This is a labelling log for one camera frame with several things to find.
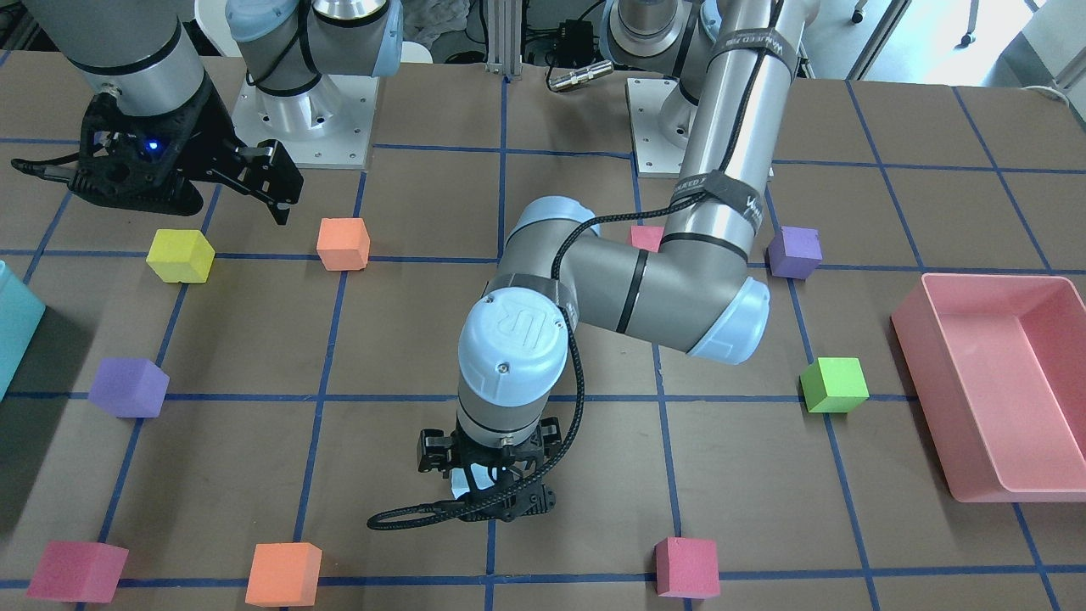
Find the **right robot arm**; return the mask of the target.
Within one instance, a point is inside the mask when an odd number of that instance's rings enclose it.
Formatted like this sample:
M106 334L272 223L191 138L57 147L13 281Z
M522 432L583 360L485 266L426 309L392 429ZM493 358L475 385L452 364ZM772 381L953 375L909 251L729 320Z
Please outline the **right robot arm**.
M12 167L112 209L194 216L197 182L213 182L285 225L304 184L292 151L357 127L338 82L402 61L400 1L200 1L202 31L244 59L249 100L232 113L171 4L25 5L93 96L76 152Z

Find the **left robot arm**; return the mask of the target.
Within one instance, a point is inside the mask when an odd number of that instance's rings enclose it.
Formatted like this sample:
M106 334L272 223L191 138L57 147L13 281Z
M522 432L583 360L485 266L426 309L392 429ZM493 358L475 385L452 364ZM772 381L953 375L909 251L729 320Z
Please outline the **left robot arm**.
M546 513L543 479L585 413L574 329L585 323L716 362L746 361L763 338L770 294L747 273L804 28L817 1L609 1L599 49L617 64L675 79L694 104L657 251L599 236L573 199L540 198L505 243L496 275L458 341L459 407L445 434L425 429L419 471L460 472L467 491L368 519L372 530L447 519Z

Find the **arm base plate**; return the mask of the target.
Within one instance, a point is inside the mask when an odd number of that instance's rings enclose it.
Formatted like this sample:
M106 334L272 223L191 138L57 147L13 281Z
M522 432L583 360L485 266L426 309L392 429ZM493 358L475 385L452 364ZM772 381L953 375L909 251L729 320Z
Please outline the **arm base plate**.
M248 144L282 143L299 169L364 170L380 78L323 75L310 92L277 97L242 86L233 131Z
M674 81L629 78L627 98L639 171L644 177L686 178L717 169L736 124L745 82L744 78L729 80L720 88L707 82L699 109L693 109ZM728 177L763 190L787 97L787 86L767 75L758 77L725 169Z

